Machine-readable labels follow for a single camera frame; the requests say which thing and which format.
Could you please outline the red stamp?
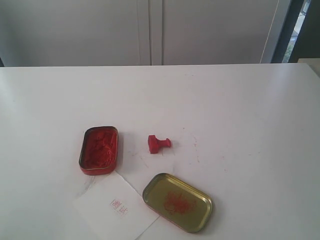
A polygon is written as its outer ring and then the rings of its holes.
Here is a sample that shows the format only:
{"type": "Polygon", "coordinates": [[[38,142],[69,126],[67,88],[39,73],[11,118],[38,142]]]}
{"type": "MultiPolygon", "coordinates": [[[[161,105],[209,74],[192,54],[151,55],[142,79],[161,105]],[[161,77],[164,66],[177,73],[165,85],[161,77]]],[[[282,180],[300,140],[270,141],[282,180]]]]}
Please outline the red stamp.
{"type": "Polygon", "coordinates": [[[155,135],[149,135],[147,139],[149,152],[151,154],[157,154],[162,148],[170,148],[172,143],[170,139],[159,140],[155,135]]]}

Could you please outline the red ink pad tin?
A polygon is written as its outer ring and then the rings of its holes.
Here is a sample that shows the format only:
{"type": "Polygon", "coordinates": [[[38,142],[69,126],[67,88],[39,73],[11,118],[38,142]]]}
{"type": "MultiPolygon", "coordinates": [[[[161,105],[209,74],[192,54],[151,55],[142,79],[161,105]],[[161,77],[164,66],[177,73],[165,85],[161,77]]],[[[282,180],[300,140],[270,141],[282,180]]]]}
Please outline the red ink pad tin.
{"type": "Polygon", "coordinates": [[[117,166],[118,130],[114,126],[91,127],[84,133],[79,167],[85,175],[113,172],[117,166]]]}

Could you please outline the gold tin lid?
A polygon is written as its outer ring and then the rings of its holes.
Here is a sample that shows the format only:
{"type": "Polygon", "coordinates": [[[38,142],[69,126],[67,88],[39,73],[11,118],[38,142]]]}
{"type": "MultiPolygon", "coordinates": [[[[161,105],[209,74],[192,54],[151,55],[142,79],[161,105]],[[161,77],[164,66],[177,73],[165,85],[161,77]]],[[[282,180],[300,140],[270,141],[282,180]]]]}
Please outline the gold tin lid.
{"type": "Polygon", "coordinates": [[[169,173],[159,173],[142,192],[144,203],[187,233],[201,231],[215,210],[206,193],[169,173]]]}

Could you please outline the white paper sheet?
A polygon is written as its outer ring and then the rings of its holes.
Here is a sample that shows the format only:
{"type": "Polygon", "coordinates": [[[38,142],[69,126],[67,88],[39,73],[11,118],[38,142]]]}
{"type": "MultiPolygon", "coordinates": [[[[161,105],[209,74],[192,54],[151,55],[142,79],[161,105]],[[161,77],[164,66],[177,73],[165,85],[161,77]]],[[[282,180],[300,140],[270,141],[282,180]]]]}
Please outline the white paper sheet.
{"type": "Polygon", "coordinates": [[[115,171],[73,204],[101,240],[135,240],[159,217],[115,171]]]}

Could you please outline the white cabinet doors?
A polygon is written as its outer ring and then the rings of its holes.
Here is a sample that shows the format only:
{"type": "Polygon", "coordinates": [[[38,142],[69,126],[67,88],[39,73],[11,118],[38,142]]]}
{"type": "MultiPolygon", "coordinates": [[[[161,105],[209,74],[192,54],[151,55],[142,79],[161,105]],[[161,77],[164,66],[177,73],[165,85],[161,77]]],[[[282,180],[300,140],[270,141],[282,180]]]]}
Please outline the white cabinet doors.
{"type": "Polygon", "coordinates": [[[288,0],[3,0],[6,67],[270,63],[288,0]]]}

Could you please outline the dark window frame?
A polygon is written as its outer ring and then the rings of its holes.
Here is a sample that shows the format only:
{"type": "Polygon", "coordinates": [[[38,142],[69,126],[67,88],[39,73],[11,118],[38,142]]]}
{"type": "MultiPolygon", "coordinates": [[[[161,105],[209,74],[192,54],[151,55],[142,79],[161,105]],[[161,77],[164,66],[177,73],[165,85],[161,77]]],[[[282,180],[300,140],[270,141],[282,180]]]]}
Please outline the dark window frame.
{"type": "Polygon", "coordinates": [[[272,64],[283,62],[299,13],[305,3],[308,3],[308,8],[288,62],[297,63],[299,59],[320,57],[320,2],[318,0],[292,0],[270,61],[272,64]]]}

